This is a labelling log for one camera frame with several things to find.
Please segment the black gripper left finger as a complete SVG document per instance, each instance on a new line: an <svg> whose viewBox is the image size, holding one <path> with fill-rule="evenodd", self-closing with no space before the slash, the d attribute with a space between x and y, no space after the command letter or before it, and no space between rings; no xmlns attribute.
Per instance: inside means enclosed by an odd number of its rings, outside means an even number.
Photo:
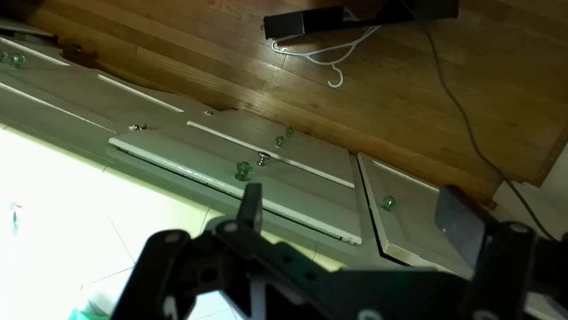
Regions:
<svg viewBox="0 0 568 320"><path fill-rule="evenodd" d="M184 230L152 235L113 312L113 320L185 320L196 299L187 296L184 265L198 253L201 239Z"/></svg>

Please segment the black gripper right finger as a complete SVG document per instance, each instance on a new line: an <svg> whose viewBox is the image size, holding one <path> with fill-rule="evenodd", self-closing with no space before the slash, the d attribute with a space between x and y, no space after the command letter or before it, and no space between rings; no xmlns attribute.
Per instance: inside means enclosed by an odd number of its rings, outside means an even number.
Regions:
<svg viewBox="0 0 568 320"><path fill-rule="evenodd" d="M535 265L537 233L521 223L501 225L468 287L469 320L523 320Z"/></svg>

